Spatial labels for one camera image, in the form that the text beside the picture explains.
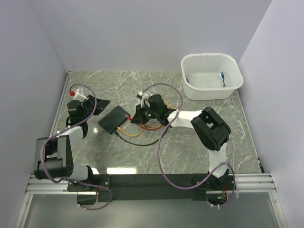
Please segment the black cable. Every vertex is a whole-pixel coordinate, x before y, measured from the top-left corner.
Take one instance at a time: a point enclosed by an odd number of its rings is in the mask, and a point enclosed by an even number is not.
[[[134,145],[134,146],[151,146],[153,144],[156,144],[159,141],[159,139],[157,139],[156,141],[154,141],[152,143],[149,143],[149,144],[136,144],[136,143],[133,143],[133,142],[129,142],[128,140],[121,137],[117,131],[115,131],[114,134],[116,134],[121,140],[125,141],[128,144]]]

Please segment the white backdrop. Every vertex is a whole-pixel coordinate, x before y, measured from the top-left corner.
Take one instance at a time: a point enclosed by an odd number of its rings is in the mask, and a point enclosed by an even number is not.
[[[28,0],[66,70],[180,70],[191,53],[238,62],[271,0]]]
[[[13,227],[66,72],[29,5],[0,3],[0,227]]]
[[[239,65],[242,104],[290,228],[303,227],[304,2],[273,0]]]

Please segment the marble surface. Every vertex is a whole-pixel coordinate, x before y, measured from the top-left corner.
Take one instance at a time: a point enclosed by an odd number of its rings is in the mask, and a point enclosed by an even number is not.
[[[125,143],[117,135],[109,135],[98,125],[98,121],[114,107],[120,105],[131,116],[139,100],[138,91],[147,86],[163,82],[168,83],[183,94],[184,111],[202,110],[211,106],[230,126],[231,134],[227,146],[228,162],[238,173],[261,172],[254,144],[243,113],[237,91],[225,100],[192,101],[183,91],[181,72],[171,71],[85,71],[70,72],[68,86],[61,104],[56,130],[65,127],[68,117],[67,103],[71,100],[68,88],[74,83],[85,83],[92,87],[97,98],[110,100],[111,103],[99,115],[89,121],[89,132],[86,138],[72,146],[74,162],[89,165],[95,173],[160,173],[156,159],[157,144],[149,147],[133,146]],[[177,93],[167,86],[151,88],[148,93],[160,94],[171,106],[179,104]],[[126,121],[122,128],[131,134],[139,132],[139,127]],[[158,139],[161,131],[143,131],[136,138],[119,132],[125,139],[139,144],[146,144]],[[208,153],[193,129],[171,128],[161,143],[161,161],[166,173],[206,173],[208,171]]]

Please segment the white plastic basin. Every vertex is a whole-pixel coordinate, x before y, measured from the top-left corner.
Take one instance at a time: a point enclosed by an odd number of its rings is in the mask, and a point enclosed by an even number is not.
[[[237,62],[226,54],[187,55],[181,60],[181,70],[185,95],[191,100],[226,99],[244,82]]]

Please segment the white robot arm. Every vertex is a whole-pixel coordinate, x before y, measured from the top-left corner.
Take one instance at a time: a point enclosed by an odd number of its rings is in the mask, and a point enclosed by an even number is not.
[[[69,117],[66,119],[66,127],[86,119],[94,108],[95,99],[89,95],[85,97],[79,89],[71,94],[74,99],[67,104]],[[93,115],[99,115],[110,103],[108,100],[96,99],[97,105]],[[89,166],[73,162],[71,145],[86,137],[88,124],[83,122],[73,127],[56,138],[52,139],[45,146],[45,166],[53,178],[70,178],[77,181],[85,181],[93,178],[93,172]],[[39,138],[36,141],[35,168],[34,174],[37,179],[47,179],[41,164],[40,150],[47,137]]]
[[[150,119],[157,119],[166,126],[176,116],[176,112],[166,106],[160,95],[152,95],[136,106],[131,123],[145,124]],[[192,112],[179,111],[171,127],[188,127],[196,131],[201,142],[209,150],[209,172],[226,162],[226,147],[231,129],[211,107]],[[227,165],[222,165],[212,175],[219,179],[227,175],[227,168]]]
[[[172,127],[188,127],[194,129],[191,121],[202,114],[202,111],[180,111],[179,116],[176,120],[171,124]],[[168,117],[168,121],[170,122],[176,115],[176,111],[171,113]],[[222,162],[226,162],[226,147],[227,142],[223,143],[219,151],[208,149],[209,154],[209,172],[211,172],[217,165]],[[227,170],[227,165],[222,165],[212,174],[213,176],[220,178],[223,176]]]

